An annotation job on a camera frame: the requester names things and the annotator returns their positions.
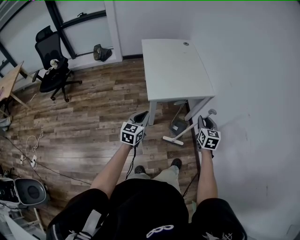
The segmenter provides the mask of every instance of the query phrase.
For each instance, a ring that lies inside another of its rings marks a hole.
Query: wooden table
[[[30,109],[24,102],[22,102],[19,98],[17,98],[13,93],[13,88],[15,85],[15,82],[18,78],[19,73],[22,71],[24,72],[28,77],[32,78],[32,76],[27,73],[23,68],[22,64],[24,62],[21,62],[18,66],[16,66],[14,69],[10,70],[9,73],[7,73],[2,79],[0,79],[0,90],[3,88],[3,92],[0,96],[0,101],[2,101],[5,98],[8,98],[9,96],[13,97],[16,101],[18,101],[20,104],[22,104],[24,107]],[[0,113],[3,113],[5,116],[9,117],[8,114],[0,110]]]
[[[157,102],[203,99],[184,118],[194,116],[215,96],[198,52],[191,41],[142,40],[148,100],[149,125],[153,125]]]

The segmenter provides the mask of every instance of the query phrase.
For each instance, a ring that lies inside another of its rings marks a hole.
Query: mop handle
[[[184,135],[187,131],[191,130],[194,126],[196,126],[198,122],[193,123],[191,126],[189,126],[186,130],[184,130],[182,133],[178,134],[176,137],[173,138],[173,140],[178,139],[182,135]]]

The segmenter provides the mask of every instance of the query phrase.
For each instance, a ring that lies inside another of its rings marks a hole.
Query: table leg
[[[28,107],[24,102],[22,102],[20,99],[18,99],[13,93],[10,93],[10,96],[12,96],[17,102],[22,104],[24,107],[27,107],[28,109],[30,109],[30,107]]]
[[[184,121],[189,121],[197,112],[199,112],[212,97],[205,97],[200,103],[194,106],[184,117]]]
[[[156,104],[155,101],[150,101],[150,109],[149,109],[149,125],[153,125],[154,118],[155,118],[155,110],[156,110]]]
[[[0,110],[0,113],[3,113],[5,116],[7,116],[8,118],[10,117],[7,113],[3,112],[2,110]]]
[[[24,68],[21,68],[21,72],[24,72],[28,77],[33,79],[33,77],[27,71],[25,71]]]

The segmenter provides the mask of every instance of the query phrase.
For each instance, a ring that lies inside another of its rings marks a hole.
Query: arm
[[[90,188],[100,189],[110,198],[130,150],[131,145],[122,144],[101,173],[93,180]]]
[[[201,149],[201,155],[202,164],[197,190],[197,206],[205,199],[218,197],[210,150]]]

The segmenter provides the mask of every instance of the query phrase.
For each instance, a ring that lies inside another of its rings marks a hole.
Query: dark bag on floor
[[[112,51],[110,49],[106,49],[101,47],[101,44],[97,44],[94,46],[94,59],[100,60],[102,62],[106,61],[112,55]]]

